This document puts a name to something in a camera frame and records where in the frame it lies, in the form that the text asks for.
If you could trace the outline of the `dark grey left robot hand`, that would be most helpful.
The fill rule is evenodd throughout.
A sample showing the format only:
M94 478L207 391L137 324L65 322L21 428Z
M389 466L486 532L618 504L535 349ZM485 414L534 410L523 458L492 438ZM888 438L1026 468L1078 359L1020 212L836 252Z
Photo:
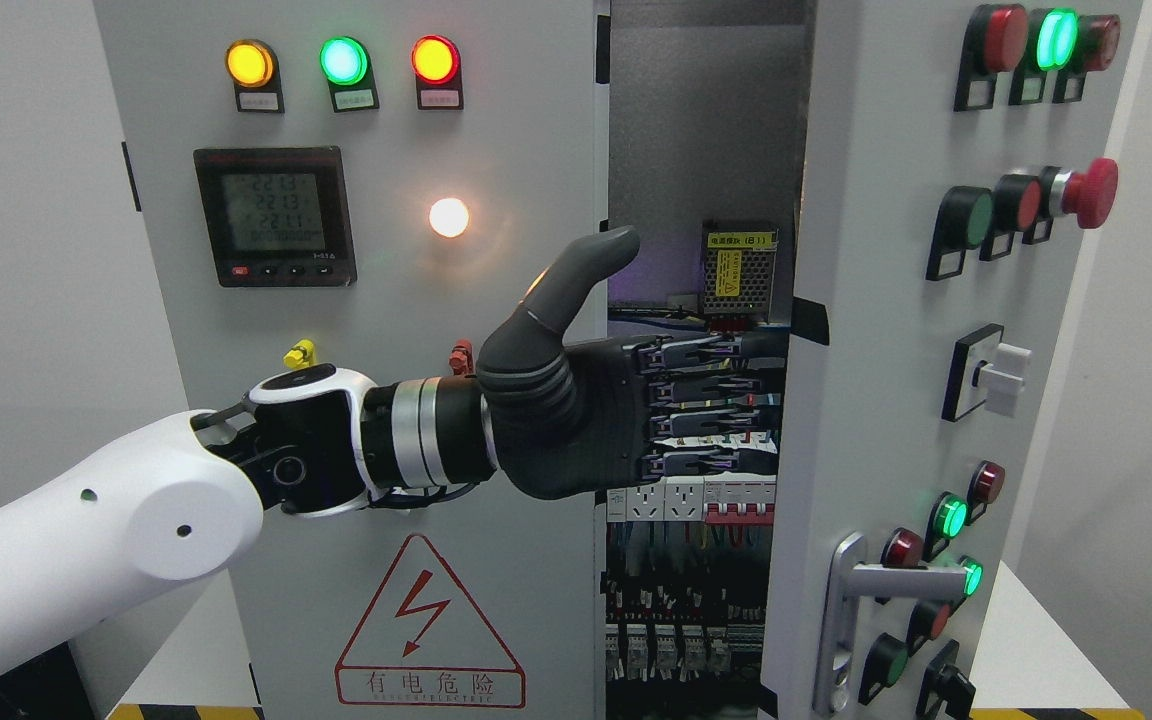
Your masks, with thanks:
M558 500L666 477L776 473L776 450L714 445L781 425L788 334L636 334L568 346L596 283L636 258L630 225L573 241L488 336L477 382L500 469Z

